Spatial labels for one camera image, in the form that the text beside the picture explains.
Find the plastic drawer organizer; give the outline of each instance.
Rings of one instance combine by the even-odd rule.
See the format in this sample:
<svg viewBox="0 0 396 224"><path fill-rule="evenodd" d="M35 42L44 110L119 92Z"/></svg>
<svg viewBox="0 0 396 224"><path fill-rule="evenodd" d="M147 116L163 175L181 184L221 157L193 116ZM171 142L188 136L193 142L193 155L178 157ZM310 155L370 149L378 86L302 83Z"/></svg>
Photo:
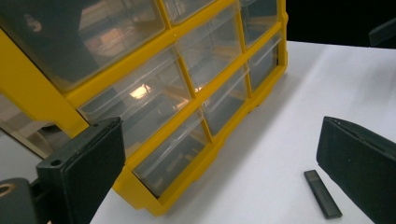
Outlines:
<svg viewBox="0 0 396 224"><path fill-rule="evenodd" d="M285 0L3 4L1 102L29 121L12 132L28 142L55 124L73 138L121 117L127 158L113 189L155 216L200 177L288 63Z"/></svg>

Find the yellow frame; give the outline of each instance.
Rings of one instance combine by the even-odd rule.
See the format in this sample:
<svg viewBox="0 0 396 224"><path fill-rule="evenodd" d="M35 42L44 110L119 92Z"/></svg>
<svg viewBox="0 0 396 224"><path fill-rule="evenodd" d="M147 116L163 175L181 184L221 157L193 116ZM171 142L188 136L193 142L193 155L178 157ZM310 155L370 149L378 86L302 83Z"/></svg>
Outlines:
<svg viewBox="0 0 396 224"><path fill-rule="evenodd" d="M13 41L0 30L0 92L14 102L26 115L33 120L52 121L70 137L74 137L88 127L87 122L77 112L77 108L93 96L127 76L146 60L161 50L175 43L179 38L204 24L216 16L224 8L234 5L239 8L237 0L218 0L179 25L173 26L168 20L163 1L156 0L165 20L166 30L150 40L147 44L109 66L100 74L90 78L75 89L62 92L57 90L35 67L35 65L16 47ZM214 78L200 92L195 93L191 85L188 71L181 58L183 76L186 79L191 101L179 111L158 132L150 137L133 155L127 158L125 166L113 189L134 208L147 208L155 216L165 213L182 192L205 171L216 158L229 134L239 122L271 92L278 79L285 72L288 64L286 48L286 0L277 0L278 22L248 49L245 47L244 34L240 13L236 14L236 24L240 38L242 53L223 72ZM247 96L243 106L233 115L232 119L216 136L211 136L207 124L203 121L209 143L191 162L174 183L160 198L155 198L150 191L133 175L132 170L163 142L177 127L194 111L200 108L204 100L212 95L241 66L245 66L262 46L275 34L281 32L283 38L278 44L278 66L254 92L250 89L249 77L246 77Z"/></svg>

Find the white table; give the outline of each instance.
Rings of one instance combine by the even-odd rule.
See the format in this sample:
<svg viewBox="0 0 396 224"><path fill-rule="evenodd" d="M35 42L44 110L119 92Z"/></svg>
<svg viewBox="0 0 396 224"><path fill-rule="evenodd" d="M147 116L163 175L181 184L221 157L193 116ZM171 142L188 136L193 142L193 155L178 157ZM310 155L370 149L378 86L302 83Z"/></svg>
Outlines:
<svg viewBox="0 0 396 224"><path fill-rule="evenodd" d="M289 42L288 51L288 70L273 92L166 215L136 211L111 190L92 223L372 223L318 167L316 151L324 116L396 142L396 50ZM341 218L322 215L303 175L311 169Z"/></svg>

